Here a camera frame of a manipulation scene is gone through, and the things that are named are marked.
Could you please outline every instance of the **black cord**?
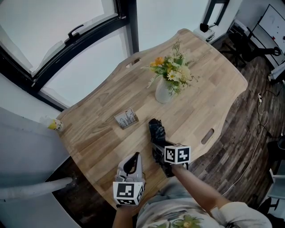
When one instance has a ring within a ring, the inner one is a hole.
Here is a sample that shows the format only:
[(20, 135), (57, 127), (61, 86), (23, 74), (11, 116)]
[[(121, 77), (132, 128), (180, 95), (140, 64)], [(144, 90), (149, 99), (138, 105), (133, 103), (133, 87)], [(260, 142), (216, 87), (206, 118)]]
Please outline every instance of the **black cord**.
[[(270, 92), (270, 93), (272, 93), (275, 97), (278, 97), (279, 94), (280, 94), (280, 92), (281, 92), (281, 90), (283, 89), (284, 86), (285, 86), (285, 84), (283, 84), (283, 86), (281, 87), (281, 89), (279, 90), (279, 92), (278, 92), (277, 94), (275, 94), (274, 92), (272, 92), (272, 91), (270, 91), (270, 90), (266, 90), (262, 95), (260, 95), (260, 97), (261, 97), (260, 99), (262, 100), (262, 98), (263, 98), (263, 96), (265, 95), (266, 92)], [(260, 134), (260, 133), (261, 133), (261, 127), (263, 127), (263, 128), (267, 131), (267, 135), (268, 135), (270, 138), (279, 138), (279, 137), (273, 137), (272, 134), (266, 129), (266, 127), (261, 124), (260, 118), (259, 118), (259, 113), (258, 113), (258, 102), (259, 102), (259, 101), (257, 101), (257, 116), (258, 116), (258, 122), (259, 122), (259, 124), (258, 124), (257, 127), (256, 127), (256, 132), (257, 132), (257, 134)]]

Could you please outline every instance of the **flower vase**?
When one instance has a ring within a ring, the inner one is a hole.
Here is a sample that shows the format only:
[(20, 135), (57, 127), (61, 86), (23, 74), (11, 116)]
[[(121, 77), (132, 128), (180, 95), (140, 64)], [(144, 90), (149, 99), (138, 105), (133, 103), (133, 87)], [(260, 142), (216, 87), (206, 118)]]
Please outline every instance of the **flower vase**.
[(169, 102), (172, 97), (174, 96), (174, 93), (171, 95), (168, 87), (170, 83), (167, 82), (164, 78), (161, 78), (155, 91), (155, 99), (160, 103), (167, 103)]

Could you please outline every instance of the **table handle cutout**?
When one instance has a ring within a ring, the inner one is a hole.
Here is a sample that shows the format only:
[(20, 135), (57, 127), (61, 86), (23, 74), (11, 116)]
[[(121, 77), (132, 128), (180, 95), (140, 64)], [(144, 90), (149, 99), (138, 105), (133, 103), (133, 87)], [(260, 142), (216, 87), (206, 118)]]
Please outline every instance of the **table handle cutout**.
[(208, 133), (206, 133), (206, 135), (204, 136), (204, 138), (201, 140), (201, 143), (203, 144), (203, 145), (205, 145), (206, 144), (206, 142), (210, 139), (210, 137), (214, 134), (214, 129), (210, 129), (209, 131), (208, 131)]
[(126, 68), (130, 68), (132, 65), (136, 64), (138, 61), (140, 61), (141, 58), (136, 58), (134, 61), (132, 61), (131, 63), (129, 63), (128, 65), (126, 65)]

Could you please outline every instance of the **window frame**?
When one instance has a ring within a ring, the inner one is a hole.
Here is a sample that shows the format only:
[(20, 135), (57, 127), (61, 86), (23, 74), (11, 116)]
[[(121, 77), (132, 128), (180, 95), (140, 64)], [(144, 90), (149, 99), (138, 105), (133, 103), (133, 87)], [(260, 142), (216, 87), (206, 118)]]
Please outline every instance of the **window frame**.
[(96, 41), (126, 26), (130, 53), (138, 52), (138, 20), (136, 0), (113, 0), (115, 17), (99, 23), (83, 34), (72, 36), (65, 47), (56, 53), (42, 68), (31, 76), (0, 46), (0, 73), (18, 87), (51, 107), (63, 111), (64, 105), (41, 92), (41, 88), (70, 60)]
[(219, 23), (222, 20), (223, 15), (224, 15), (224, 12), (227, 9), (229, 1), (230, 0), (211, 0), (211, 2), (209, 4), (209, 7), (207, 9), (207, 12), (205, 14), (205, 17), (204, 17), (204, 20), (203, 20), (203, 24), (208, 24), (216, 4), (224, 4), (222, 9), (221, 9), (221, 11), (220, 11), (220, 14), (218, 16), (217, 21), (214, 23), (215, 25), (219, 25)]

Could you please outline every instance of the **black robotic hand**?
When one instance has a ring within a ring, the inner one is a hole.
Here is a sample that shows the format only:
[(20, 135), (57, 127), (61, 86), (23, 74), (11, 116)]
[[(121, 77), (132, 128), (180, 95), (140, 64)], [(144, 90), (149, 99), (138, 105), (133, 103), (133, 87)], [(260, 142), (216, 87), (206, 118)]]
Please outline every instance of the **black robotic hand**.
[(153, 143), (152, 156), (155, 162), (161, 166), (166, 177), (172, 177), (174, 174), (171, 171), (171, 165), (164, 161), (164, 147), (172, 144), (165, 140), (165, 130), (161, 120), (152, 119), (148, 122), (148, 125), (151, 132), (151, 142)]

